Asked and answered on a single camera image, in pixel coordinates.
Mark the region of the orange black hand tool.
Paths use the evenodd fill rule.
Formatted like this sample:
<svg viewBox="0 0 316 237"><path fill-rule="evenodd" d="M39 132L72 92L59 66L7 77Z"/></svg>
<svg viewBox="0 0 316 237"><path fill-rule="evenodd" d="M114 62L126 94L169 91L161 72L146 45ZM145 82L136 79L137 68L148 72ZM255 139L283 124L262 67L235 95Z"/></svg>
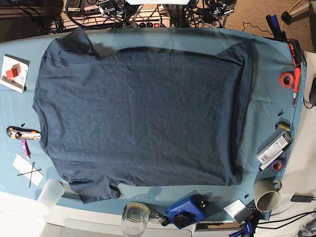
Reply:
<svg viewBox="0 0 316 237"><path fill-rule="evenodd" d="M290 39L288 42L289 50L292 56L293 65L295 67L299 66L302 62L302 53L300 44L296 39Z"/></svg>

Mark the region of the blue spring clamp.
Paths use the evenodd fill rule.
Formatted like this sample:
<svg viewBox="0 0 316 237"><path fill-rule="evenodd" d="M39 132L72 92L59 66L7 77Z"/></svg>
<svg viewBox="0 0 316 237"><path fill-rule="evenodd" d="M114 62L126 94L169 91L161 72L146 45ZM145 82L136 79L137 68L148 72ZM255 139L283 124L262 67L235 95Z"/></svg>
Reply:
<svg viewBox="0 0 316 237"><path fill-rule="evenodd" d="M241 230L229 234L229 237L254 237L257 224L252 221L247 221Z"/></svg>

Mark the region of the small yellow battery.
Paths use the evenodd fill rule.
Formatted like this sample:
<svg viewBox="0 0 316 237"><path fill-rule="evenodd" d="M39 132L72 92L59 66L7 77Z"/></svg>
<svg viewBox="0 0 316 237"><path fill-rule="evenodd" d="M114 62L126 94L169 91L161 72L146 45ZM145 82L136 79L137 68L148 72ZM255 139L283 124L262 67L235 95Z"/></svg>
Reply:
<svg viewBox="0 0 316 237"><path fill-rule="evenodd" d="M275 128L281 128L283 130L286 130L286 131L290 131L291 128L290 128L290 125L288 125L287 123L284 123L284 122L278 122L276 125L275 125Z"/></svg>

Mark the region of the booklet with red cube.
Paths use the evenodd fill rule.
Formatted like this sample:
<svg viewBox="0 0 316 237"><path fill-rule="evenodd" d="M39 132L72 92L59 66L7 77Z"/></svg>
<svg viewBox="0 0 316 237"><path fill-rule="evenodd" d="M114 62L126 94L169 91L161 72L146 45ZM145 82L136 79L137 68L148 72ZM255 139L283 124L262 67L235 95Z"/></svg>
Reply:
<svg viewBox="0 0 316 237"><path fill-rule="evenodd" d="M29 61L5 54L3 56L0 83L16 92L25 91Z"/></svg>

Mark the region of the teal table cloth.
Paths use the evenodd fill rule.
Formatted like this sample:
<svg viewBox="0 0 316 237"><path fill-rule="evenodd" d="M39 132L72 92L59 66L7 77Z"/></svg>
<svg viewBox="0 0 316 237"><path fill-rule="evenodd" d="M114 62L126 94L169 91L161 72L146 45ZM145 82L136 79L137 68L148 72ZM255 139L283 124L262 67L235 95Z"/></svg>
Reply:
<svg viewBox="0 0 316 237"><path fill-rule="evenodd" d="M67 190L59 205L77 209L121 214L131 201L147 203L162 212L178 200L192 194L206 194L215 200L210 218L228 220L224 207L240 199L249 202L253 196L253 184L260 178L273 177L269 170L259 171L257 152L263 149L278 134L275 124L282 120L298 129L303 109L303 91L307 63L302 63L302 78L296 99L292 91L279 83L282 72L292 71L293 64L287 44L257 37L245 32L220 29L127 29L87 31L87 37L100 55L115 50L134 47L165 48L194 53L216 55L221 51L251 39L253 41L253 80L249 107L245 118L243 135L238 151L238 164L243 168L242 184L238 186L170 186L133 187L121 185L122 197L84 204L76 193ZM38 141L29 141L30 164L41 169L44 175L38 185L30 185L30 178L18 174L13 167L17 154L22 153L20 141L11 139L5 130L8 126L39 129L38 115L34 111L33 97L41 58L56 38L42 36L3 42L1 55L9 55L29 61L26 91L18 93L6 86L0 88L0 190L4 193L37 199L48 179L59 180L51 159L43 152Z"/></svg>

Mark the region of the black power adapter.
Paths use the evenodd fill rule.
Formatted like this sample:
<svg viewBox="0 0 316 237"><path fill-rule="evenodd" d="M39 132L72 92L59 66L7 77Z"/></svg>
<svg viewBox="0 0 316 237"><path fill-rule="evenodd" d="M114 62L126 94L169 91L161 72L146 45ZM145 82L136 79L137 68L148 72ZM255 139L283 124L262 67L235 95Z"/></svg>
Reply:
<svg viewBox="0 0 316 237"><path fill-rule="evenodd" d="M309 196L309 195L293 195L291 198L291 202L302 202L302 203L310 203L316 198L314 196Z"/></svg>

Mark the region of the pink glue tube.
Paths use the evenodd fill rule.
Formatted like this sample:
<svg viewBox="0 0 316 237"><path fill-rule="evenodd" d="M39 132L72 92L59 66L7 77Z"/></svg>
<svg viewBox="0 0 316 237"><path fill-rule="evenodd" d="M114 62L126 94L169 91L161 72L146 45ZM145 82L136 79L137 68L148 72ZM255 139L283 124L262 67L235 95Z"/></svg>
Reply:
<svg viewBox="0 0 316 237"><path fill-rule="evenodd" d="M23 147L24 155L27 158L27 160L29 160L30 159L30 152L29 152L26 140L21 140L21 144Z"/></svg>

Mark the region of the black remote control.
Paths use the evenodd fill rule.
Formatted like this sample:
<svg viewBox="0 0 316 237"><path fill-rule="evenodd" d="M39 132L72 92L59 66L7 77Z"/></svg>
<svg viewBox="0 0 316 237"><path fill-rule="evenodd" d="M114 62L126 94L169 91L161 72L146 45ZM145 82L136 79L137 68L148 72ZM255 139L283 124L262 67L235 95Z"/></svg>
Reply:
<svg viewBox="0 0 316 237"><path fill-rule="evenodd" d="M244 209L242 209L239 213L234 216L234 219L240 224L246 219L248 219L251 215L253 215L257 211L255 200L252 200L250 203L246 205Z"/></svg>

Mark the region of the orange screwdriver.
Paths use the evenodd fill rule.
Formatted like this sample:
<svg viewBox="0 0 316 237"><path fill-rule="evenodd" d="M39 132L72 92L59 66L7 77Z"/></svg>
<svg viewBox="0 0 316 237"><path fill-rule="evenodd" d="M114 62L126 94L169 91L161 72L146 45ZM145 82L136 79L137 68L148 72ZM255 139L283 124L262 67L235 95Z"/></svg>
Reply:
<svg viewBox="0 0 316 237"><path fill-rule="evenodd" d="M292 100L293 108L295 106L300 76L301 76L301 67L296 67L294 70L294 86L293 86L293 100Z"/></svg>

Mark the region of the dark blue T-shirt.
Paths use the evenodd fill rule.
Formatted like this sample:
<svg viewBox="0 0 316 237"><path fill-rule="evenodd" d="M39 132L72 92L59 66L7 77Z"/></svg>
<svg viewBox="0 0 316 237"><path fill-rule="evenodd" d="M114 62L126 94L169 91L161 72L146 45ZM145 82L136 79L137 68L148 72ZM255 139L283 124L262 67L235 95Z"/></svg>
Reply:
<svg viewBox="0 0 316 237"><path fill-rule="evenodd" d="M252 49L100 56L81 29L54 39L34 94L41 148L83 203L119 198L119 184L239 185Z"/></svg>

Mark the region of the frosted plastic cup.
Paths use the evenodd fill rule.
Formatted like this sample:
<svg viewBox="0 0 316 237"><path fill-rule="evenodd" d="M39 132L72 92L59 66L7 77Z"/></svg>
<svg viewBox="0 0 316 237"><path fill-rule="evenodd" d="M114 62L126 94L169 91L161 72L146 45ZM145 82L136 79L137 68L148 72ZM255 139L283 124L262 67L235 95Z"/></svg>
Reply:
<svg viewBox="0 0 316 237"><path fill-rule="evenodd" d="M59 181L50 179L44 185L37 202L46 209L51 209L63 195L63 185Z"/></svg>

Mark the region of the silver padlock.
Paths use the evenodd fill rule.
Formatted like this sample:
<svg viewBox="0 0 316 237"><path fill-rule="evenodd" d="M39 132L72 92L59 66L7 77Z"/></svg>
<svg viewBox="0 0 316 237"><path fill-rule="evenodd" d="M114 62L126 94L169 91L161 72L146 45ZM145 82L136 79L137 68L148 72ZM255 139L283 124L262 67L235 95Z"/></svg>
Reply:
<svg viewBox="0 0 316 237"><path fill-rule="evenodd" d="M150 210L150 215L156 217L158 222L164 227L170 224L169 218L167 216L164 216L154 210Z"/></svg>

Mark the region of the red tape roll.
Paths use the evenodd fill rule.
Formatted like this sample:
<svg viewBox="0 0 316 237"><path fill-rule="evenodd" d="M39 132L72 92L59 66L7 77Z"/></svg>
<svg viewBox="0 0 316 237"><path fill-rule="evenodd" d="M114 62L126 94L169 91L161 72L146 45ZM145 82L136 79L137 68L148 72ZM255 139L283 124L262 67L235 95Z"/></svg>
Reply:
<svg viewBox="0 0 316 237"><path fill-rule="evenodd" d="M284 88L291 88L295 82L294 76L290 72L284 72L279 76L279 83Z"/></svg>

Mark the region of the orange utility knife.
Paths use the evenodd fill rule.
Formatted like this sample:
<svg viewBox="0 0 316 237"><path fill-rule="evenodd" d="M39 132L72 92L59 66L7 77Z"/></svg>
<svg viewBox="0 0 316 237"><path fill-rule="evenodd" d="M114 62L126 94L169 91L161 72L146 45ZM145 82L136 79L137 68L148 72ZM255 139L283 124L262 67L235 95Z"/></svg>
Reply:
<svg viewBox="0 0 316 237"><path fill-rule="evenodd" d="M10 126L6 129L7 135L12 139L18 140L37 140L41 138L40 132L32 129L24 129Z"/></svg>

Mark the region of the purple tape roll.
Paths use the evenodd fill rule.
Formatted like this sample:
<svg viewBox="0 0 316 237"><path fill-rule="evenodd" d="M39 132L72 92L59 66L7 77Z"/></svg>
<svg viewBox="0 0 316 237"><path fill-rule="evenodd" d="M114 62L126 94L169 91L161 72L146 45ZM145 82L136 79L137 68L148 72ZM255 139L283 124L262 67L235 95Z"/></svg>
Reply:
<svg viewBox="0 0 316 237"><path fill-rule="evenodd" d="M274 160L270 165L269 165L269 169L272 172L278 172L282 169L283 167L283 161L280 159L276 159Z"/></svg>

